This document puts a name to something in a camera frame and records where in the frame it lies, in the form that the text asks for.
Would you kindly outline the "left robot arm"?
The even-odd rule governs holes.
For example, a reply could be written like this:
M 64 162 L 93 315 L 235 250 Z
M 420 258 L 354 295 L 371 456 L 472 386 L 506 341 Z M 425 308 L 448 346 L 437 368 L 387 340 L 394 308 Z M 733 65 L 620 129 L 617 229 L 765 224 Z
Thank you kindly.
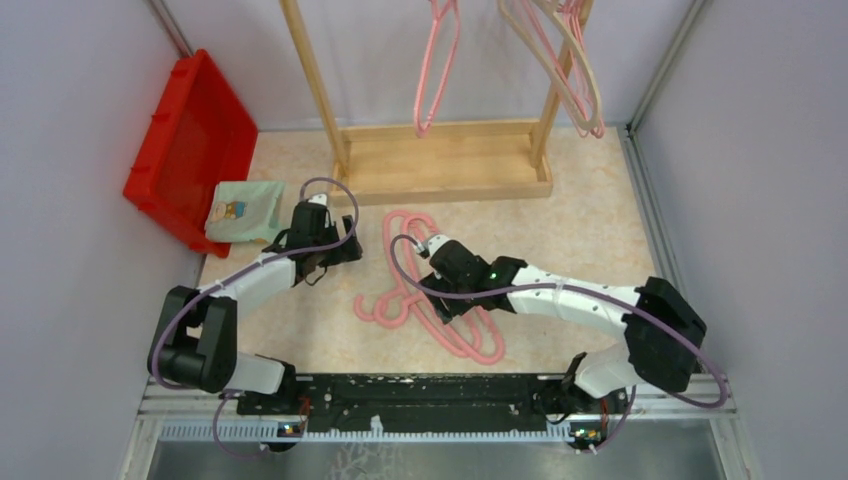
M 291 223 L 235 273 L 199 288 L 176 286 L 165 296 L 147 358 L 162 387 L 207 393 L 260 394 L 277 414 L 300 399 L 296 369 L 282 360 L 248 354 L 238 346 L 238 325 L 266 301 L 310 276 L 361 259 L 360 214 L 332 219 L 328 198 L 315 194 L 294 207 Z

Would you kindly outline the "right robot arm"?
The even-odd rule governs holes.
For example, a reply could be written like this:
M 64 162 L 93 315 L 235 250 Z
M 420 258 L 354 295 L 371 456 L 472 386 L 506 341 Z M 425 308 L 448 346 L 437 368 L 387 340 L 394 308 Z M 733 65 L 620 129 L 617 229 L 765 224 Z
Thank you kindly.
M 487 262 L 462 243 L 437 234 L 416 248 L 431 274 L 419 282 L 445 323 L 481 308 L 544 315 L 594 328 L 615 339 L 605 350 L 581 353 L 567 371 L 563 398 L 590 411 L 615 390 L 648 383 L 682 394 L 698 364 L 706 324 L 667 280 L 610 286 L 545 271 L 518 258 Z

